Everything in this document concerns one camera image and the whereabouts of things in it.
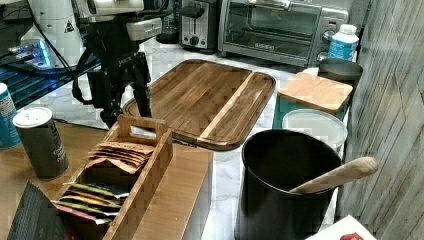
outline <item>wooden cutting board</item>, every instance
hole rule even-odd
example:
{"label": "wooden cutting board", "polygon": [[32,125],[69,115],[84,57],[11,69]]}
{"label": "wooden cutting board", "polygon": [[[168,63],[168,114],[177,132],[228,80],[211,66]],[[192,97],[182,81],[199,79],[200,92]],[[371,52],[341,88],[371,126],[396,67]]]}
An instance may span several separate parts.
{"label": "wooden cutting board", "polygon": [[335,115],[348,101],[352,89],[348,84],[300,72],[278,90],[278,96]]}
{"label": "wooden cutting board", "polygon": [[[187,60],[152,84],[152,117],[165,120],[178,140],[232,150],[246,139],[274,88],[275,79],[264,73]],[[140,115],[134,99],[124,113]]]}

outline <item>toaster oven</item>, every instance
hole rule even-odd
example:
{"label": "toaster oven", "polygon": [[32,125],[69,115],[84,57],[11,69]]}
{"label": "toaster oven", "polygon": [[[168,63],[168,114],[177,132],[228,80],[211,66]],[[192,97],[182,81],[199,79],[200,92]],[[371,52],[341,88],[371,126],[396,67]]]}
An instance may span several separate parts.
{"label": "toaster oven", "polygon": [[331,36],[349,23],[353,0],[223,0],[218,49],[310,67],[326,58]]}

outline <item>wooden spoon handle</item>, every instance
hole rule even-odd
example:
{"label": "wooden spoon handle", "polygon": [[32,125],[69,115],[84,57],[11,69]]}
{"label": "wooden spoon handle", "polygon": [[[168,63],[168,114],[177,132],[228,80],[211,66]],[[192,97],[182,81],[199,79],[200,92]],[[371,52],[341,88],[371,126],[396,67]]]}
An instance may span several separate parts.
{"label": "wooden spoon handle", "polygon": [[296,188],[290,193],[314,193],[337,187],[355,179],[371,175],[378,170],[378,161],[372,157],[361,157],[350,161],[324,175],[316,177]]}

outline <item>gray can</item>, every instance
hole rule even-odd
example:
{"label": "gray can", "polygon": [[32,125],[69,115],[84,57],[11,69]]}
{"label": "gray can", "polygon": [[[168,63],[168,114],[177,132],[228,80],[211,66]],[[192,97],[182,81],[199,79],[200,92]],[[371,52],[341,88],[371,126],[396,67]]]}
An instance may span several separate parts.
{"label": "gray can", "polygon": [[50,109],[26,109],[13,124],[38,178],[53,179],[66,171],[69,164]]}

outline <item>toaster oven door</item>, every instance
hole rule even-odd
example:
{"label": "toaster oven door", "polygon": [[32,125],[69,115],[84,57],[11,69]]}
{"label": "toaster oven door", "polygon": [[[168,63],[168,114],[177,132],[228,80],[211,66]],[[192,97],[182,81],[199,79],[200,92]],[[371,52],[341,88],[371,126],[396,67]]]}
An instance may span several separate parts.
{"label": "toaster oven door", "polygon": [[226,11],[221,34],[230,49],[242,48],[241,54],[250,52],[254,54],[247,55],[289,64],[308,64],[321,7],[291,2],[285,9],[229,0]]}

